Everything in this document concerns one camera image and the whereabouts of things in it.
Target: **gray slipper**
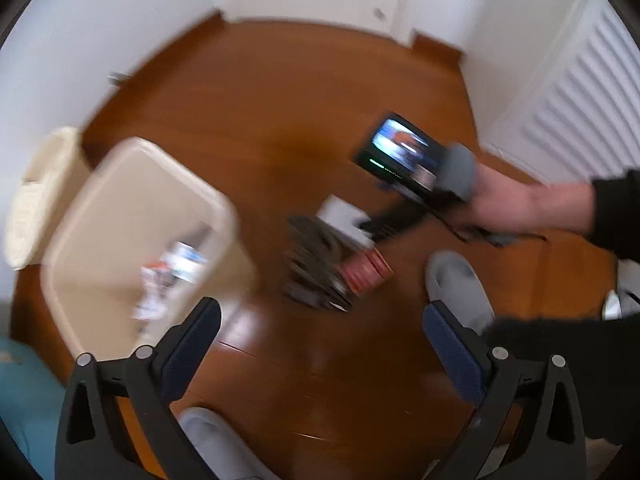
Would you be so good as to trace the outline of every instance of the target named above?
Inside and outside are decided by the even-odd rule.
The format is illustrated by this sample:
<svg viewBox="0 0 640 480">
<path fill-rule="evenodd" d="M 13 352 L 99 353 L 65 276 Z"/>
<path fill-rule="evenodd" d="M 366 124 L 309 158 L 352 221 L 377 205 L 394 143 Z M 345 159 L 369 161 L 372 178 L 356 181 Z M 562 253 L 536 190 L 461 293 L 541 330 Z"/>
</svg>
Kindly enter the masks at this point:
<svg viewBox="0 0 640 480">
<path fill-rule="evenodd" d="M 178 423 L 220 480 L 280 480 L 217 413 L 188 408 L 180 414 Z"/>
<path fill-rule="evenodd" d="M 429 301 L 441 300 L 462 326 L 480 334 L 494 322 L 494 310 L 482 283 L 461 254 L 433 254 L 427 263 L 425 282 Z"/>
<path fill-rule="evenodd" d="M 618 296 L 621 317 L 640 312 L 640 265 L 632 260 L 618 262 Z"/>
</svg>

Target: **trash bin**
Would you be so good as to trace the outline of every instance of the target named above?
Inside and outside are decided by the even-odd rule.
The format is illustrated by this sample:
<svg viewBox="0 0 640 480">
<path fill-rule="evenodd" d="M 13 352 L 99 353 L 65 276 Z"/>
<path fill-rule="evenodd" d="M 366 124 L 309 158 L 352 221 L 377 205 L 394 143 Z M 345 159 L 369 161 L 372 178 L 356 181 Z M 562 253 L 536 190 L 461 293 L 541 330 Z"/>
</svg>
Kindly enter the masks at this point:
<svg viewBox="0 0 640 480">
<path fill-rule="evenodd" d="M 203 223 L 211 231 L 198 248 L 207 263 L 196 282 L 170 287 L 161 319 L 133 319 L 144 292 L 142 265 Z M 76 197 L 46 251 L 40 281 L 73 356 L 91 352 L 109 360 L 155 345 L 203 296 L 220 302 L 224 324 L 254 277 L 229 199 L 158 146 L 133 137 L 111 150 Z"/>
<path fill-rule="evenodd" d="M 9 209 L 4 256 L 15 270 L 39 264 L 65 211 L 91 171 L 77 128 L 51 132 L 20 181 Z"/>
</svg>

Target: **hand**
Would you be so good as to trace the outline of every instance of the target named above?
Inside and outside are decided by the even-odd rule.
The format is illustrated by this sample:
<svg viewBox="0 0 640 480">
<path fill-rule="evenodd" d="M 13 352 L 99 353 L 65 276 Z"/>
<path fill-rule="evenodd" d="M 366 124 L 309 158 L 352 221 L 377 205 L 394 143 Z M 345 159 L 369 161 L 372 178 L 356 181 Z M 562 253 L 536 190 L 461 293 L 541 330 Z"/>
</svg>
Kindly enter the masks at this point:
<svg viewBox="0 0 640 480">
<path fill-rule="evenodd" d="M 482 164 L 471 202 L 447 214 L 457 228 L 482 227 L 495 233 L 522 233 L 536 228 L 534 186 L 522 184 Z"/>
<path fill-rule="evenodd" d="M 595 190 L 590 182 L 522 184 L 478 165 L 471 202 L 447 214 L 456 228 L 476 226 L 494 233 L 530 233 L 564 229 L 588 234 L 595 218 Z"/>
</svg>

